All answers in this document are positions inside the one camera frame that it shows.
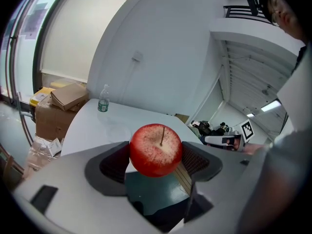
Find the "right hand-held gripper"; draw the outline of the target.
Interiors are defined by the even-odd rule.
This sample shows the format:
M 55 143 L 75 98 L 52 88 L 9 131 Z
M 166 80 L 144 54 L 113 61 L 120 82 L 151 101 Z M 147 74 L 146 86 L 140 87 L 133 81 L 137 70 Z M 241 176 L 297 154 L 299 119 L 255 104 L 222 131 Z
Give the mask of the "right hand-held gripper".
M 223 145 L 230 151 L 245 152 L 246 144 L 254 137 L 254 130 L 250 120 L 246 120 L 232 128 L 224 136 L 205 136 L 204 142 L 212 145 Z

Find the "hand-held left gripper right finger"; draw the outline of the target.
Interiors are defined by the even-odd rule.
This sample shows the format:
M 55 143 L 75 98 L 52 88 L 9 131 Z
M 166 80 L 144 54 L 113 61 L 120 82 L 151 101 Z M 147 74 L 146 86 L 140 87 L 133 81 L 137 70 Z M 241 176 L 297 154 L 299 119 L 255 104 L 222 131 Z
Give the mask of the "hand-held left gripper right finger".
M 260 177 L 266 150 L 247 155 L 183 143 L 183 165 L 191 171 L 191 196 L 188 207 L 196 203 L 203 214 L 185 214 L 183 226 L 173 234 L 238 234 L 239 223 Z

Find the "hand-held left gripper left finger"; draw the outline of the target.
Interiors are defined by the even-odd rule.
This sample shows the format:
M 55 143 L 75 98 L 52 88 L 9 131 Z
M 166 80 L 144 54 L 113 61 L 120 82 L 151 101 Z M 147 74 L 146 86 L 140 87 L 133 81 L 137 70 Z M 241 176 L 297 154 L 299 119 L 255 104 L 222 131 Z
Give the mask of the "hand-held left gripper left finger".
M 14 190 L 28 217 L 51 234 L 157 234 L 124 185 L 129 142 L 61 156 Z

